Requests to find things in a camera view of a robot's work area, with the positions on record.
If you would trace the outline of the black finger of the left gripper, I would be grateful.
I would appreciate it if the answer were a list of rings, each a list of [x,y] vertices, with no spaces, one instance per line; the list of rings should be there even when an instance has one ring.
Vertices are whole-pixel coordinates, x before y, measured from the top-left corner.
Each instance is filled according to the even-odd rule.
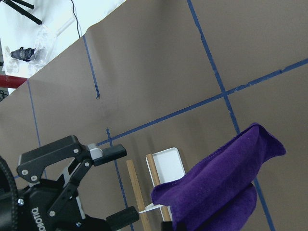
[[[109,226],[128,226],[140,219],[135,207],[130,206],[106,218]]]
[[[49,207],[50,211],[60,211],[92,166],[124,156],[127,156],[127,151],[121,144],[100,149],[96,144],[82,145],[76,136],[71,135],[20,155],[16,170],[24,180],[37,184],[46,167],[73,158],[72,164],[76,163],[76,167],[69,178],[64,177],[64,186]]]

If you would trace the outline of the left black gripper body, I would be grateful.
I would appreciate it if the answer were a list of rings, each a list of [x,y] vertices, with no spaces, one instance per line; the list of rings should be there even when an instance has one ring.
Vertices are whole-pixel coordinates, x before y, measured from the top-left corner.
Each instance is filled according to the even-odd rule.
[[[77,191],[62,210],[49,207],[60,194],[52,180],[18,190],[13,178],[0,179],[0,229],[2,231],[118,231],[126,226],[109,226],[106,219],[86,215]]]

